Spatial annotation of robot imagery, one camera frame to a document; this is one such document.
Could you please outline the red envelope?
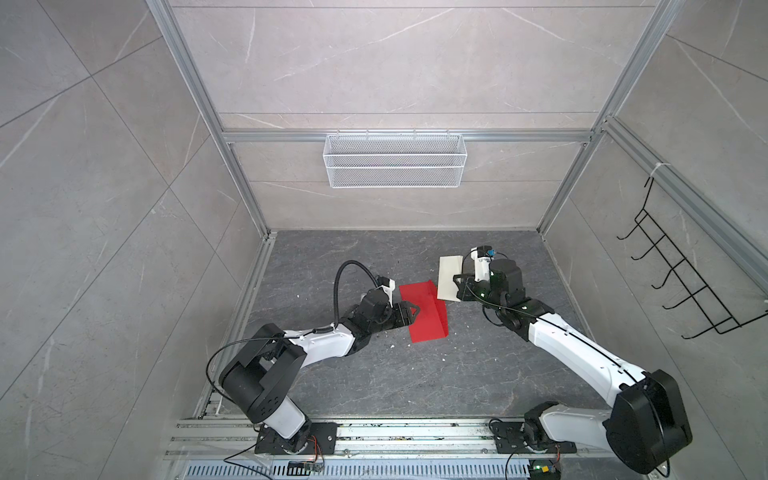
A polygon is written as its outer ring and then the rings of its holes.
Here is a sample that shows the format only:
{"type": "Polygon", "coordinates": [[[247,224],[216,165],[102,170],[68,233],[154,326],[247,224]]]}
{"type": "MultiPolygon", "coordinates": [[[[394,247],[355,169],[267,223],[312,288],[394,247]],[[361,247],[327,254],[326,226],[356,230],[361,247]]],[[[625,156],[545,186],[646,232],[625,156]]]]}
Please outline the red envelope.
{"type": "Polygon", "coordinates": [[[414,323],[409,326],[413,343],[439,340],[448,336],[446,304],[437,298],[437,286],[433,281],[401,285],[399,291],[404,301],[419,308],[414,323]]]}

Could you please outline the beige letter paper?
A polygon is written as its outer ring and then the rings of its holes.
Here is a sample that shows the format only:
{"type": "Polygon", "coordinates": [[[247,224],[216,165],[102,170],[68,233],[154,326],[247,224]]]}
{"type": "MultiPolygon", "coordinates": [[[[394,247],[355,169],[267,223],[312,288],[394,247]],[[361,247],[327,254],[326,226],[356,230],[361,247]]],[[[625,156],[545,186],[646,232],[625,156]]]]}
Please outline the beige letter paper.
{"type": "Polygon", "coordinates": [[[460,302],[455,275],[462,274],[463,257],[461,255],[442,256],[439,259],[437,298],[443,301],[460,302]]]}

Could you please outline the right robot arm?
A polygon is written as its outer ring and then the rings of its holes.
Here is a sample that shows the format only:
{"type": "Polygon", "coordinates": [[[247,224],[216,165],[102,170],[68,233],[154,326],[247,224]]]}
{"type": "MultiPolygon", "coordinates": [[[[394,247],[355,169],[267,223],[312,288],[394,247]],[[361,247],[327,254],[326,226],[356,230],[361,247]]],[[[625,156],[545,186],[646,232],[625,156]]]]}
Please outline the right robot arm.
{"type": "Polygon", "coordinates": [[[548,352],[582,378],[605,401],[604,409],[571,408],[556,401],[529,410],[521,425],[521,445],[545,452],[572,442],[611,451],[636,473],[668,466],[690,445],[693,432],[676,380],[663,370],[646,371],[612,354],[573,328],[542,301],[527,295],[515,261],[490,250],[444,256],[439,264],[438,297],[476,301],[504,327],[548,352]]]}

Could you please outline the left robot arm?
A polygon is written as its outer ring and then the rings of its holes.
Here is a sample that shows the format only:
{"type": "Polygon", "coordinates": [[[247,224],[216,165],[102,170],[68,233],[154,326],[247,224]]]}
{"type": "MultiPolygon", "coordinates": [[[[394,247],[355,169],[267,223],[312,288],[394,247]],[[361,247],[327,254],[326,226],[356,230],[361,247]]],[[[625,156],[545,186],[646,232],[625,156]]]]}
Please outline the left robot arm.
{"type": "Polygon", "coordinates": [[[309,441],[312,422],[288,393],[302,368],[353,355],[374,334],[411,326],[419,313],[417,305],[394,303],[384,289],[376,288],[327,326],[283,330],[266,324],[223,368],[219,386],[252,423],[275,434],[283,450],[298,453],[309,441]]]}

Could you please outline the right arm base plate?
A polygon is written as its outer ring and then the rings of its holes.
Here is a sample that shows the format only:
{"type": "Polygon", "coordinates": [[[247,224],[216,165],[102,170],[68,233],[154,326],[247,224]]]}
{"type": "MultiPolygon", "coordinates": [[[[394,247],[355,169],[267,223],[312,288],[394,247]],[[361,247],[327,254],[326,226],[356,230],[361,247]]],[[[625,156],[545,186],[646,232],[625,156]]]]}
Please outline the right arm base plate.
{"type": "Polygon", "coordinates": [[[503,421],[492,418],[488,428],[498,453],[575,454],[573,442],[555,442],[532,421],[503,421]]]}

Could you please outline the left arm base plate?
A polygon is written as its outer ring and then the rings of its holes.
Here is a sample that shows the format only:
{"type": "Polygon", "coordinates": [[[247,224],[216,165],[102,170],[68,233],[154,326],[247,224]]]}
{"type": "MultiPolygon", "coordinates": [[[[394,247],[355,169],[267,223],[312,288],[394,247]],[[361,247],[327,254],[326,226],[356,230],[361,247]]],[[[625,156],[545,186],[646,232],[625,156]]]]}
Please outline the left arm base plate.
{"type": "Polygon", "coordinates": [[[292,437],[284,438],[276,430],[263,425],[260,428],[254,452],[273,455],[330,455],[335,451],[338,427],[339,425],[334,422],[307,421],[292,437]]]}

